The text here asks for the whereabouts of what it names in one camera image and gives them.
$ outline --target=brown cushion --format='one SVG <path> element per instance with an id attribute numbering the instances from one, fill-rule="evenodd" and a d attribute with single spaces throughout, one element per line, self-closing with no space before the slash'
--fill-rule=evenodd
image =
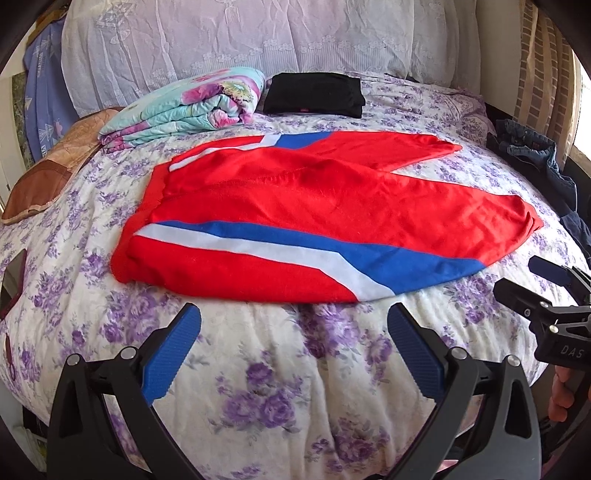
<path id="1" fill-rule="evenodd" d="M 0 222 L 17 223 L 46 210 L 99 150 L 99 130 L 117 114 L 109 108 L 78 120 L 46 157 L 16 183 Z"/>

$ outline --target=blue gripper pad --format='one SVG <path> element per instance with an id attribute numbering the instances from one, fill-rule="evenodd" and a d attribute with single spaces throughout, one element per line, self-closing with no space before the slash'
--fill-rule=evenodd
<path id="1" fill-rule="evenodd" d="M 201 331 L 201 312 L 187 303 L 169 328 L 167 337 L 144 367 L 142 393 L 148 405 L 168 392 Z"/>
<path id="2" fill-rule="evenodd" d="M 544 258 L 531 257 L 528 267 L 533 274 L 545 278 L 559 287 L 567 287 L 570 284 L 568 271 Z"/>
<path id="3" fill-rule="evenodd" d="M 388 312 L 388 332 L 423 396 L 439 403 L 445 394 L 445 369 L 419 334 L 419 329 L 433 337 L 440 354 L 447 352 L 447 347 L 434 331 L 422 329 L 404 307 L 392 305 Z"/>

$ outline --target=folded blanket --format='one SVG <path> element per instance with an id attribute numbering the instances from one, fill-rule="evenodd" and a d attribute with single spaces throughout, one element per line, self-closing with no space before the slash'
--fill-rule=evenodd
<path id="1" fill-rule="evenodd" d="M 100 131 L 107 153 L 170 135 L 250 123 L 265 86 L 262 72 L 233 67 L 179 80 L 143 96 Z"/>

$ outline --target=white lace curtain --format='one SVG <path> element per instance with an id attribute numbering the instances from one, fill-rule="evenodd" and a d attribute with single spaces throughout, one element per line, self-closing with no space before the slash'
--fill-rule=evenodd
<path id="1" fill-rule="evenodd" d="M 80 115 L 247 65 L 480 84 L 476 0 L 73 0 L 66 85 Z"/>

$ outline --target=white stripe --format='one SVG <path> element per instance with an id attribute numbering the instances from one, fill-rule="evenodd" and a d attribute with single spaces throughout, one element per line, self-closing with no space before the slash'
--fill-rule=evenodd
<path id="1" fill-rule="evenodd" d="M 185 230 L 157 223 L 146 225 L 135 234 L 183 247 L 246 254 L 281 263 L 317 268 L 348 288 L 359 301 L 394 296 L 392 290 L 361 273 L 337 252 L 257 242 L 241 238 L 223 238 L 210 233 Z"/>
<path id="2" fill-rule="evenodd" d="M 273 134 L 273 135 L 265 135 L 262 140 L 258 143 L 249 143 L 247 145 L 237 145 L 236 147 L 212 147 L 212 148 L 206 148 L 205 150 L 203 150 L 201 153 L 194 155 L 192 157 L 189 158 L 185 158 L 184 160 L 178 162 L 178 163 L 173 163 L 169 168 L 168 171 L 175 171 L 178 170 L 180 168 L 183 168 L 187 165 L 189 165 L 190 163 L 193 163 L 195 160 L 198 160 L 202 157 L 204 157 L 205 155 L 209 155 L 210 153 L 213 152 L 217 152 L 218 150 L 242 150 L 242 151 L 247 151 L 247 150 L 254 150 L 255 148 L 264 148 L 264 147 L 272 147 L 273 145 L 275 145 L 277 143 L 277 141 L 279 140 L 279 137 L 281 136 L 281 134 Z"/>

